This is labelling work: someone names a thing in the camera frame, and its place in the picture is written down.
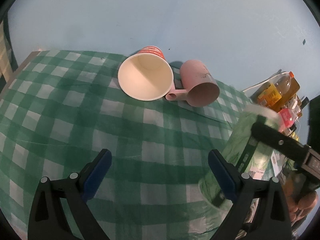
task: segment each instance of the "yellow bottle label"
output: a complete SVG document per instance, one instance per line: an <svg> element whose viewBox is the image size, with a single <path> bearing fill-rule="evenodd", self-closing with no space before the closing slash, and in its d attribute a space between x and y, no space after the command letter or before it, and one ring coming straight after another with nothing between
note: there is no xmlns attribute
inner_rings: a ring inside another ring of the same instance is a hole
<svg viewBox="0 0 320 240"><path fill-rule="evenodd" d="M274 84L271 84L266 90L264 90L258 96L258 103L262 106L269 107L273 106L279 101L281 95Z"/></svg>

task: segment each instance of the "pink mug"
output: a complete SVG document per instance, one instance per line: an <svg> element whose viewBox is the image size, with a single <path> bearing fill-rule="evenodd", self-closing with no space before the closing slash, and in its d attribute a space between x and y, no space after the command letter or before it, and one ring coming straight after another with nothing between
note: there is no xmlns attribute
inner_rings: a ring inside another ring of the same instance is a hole
<svg viewBox="0 0 320 240"><path fill-rule="evenodd" d="M173 84L165 96L167 100L185 100L191 106L202 107L218 98L220 89L201 61L191 59L183 63L180 76L184 89L177 90Z"/></svg>

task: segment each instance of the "table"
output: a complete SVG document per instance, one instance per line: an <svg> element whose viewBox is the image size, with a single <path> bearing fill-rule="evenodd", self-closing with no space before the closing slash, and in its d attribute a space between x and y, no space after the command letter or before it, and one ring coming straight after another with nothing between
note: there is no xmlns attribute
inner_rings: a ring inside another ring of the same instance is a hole
<svg viewBox="0 0 320 240"><path fill-rule="evenodd" d="M110 239L209 239L225 217L204 201L198 181L249 99L217 81L220 96L206 107L138 101L118 84L125 59L42 51L2 93L0 207L22 234L41 177L79 172L102 148L113 163L88 206ZM179 88L179 69L173 72Z"/></svg>

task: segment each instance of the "plastic bottle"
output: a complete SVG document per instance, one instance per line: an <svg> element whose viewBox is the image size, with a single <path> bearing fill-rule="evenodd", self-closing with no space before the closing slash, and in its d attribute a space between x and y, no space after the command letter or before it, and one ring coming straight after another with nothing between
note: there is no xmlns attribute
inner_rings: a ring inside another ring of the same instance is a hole
<svg viewBox="0 0 320 240"><path fill-rule="evenodd" d="M281 117L279 132L283 132L285 129L288 129L291 126L293 126L294 122L298 119L299 112L299 106L297 106L297 108L295 109L281 109L278 113L278 115Z"/></svg>
<svg viewBox="0 0 320 240"><path fill-rule="evenodd" d="M289 91L292 78L294 78L294 75L292 72L289 72L280 77L275 84L271 83L270 86L258 96L258 103L265 107L273 106Z"/></svg>

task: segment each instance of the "mug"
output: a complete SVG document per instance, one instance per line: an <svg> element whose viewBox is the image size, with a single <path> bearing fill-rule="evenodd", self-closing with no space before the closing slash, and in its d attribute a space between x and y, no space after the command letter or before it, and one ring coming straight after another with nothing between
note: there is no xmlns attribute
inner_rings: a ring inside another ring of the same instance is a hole
<svg viewBox="0 0 320 240"><path fill-rule="evenodd" d="M173 72L162 51L155 46L147 46L121 64L118 81L130 97L151 101L169 92Z"/></svg>
<svg viewBox="0 0 320 240"><path fill-rule="evenodd" d="M218 98L220 89L201 61L191 59L183 63L180 76L184 89L176 90L173 84L165 96L167 100L185 100L191 106L202 107Z"/></svg>

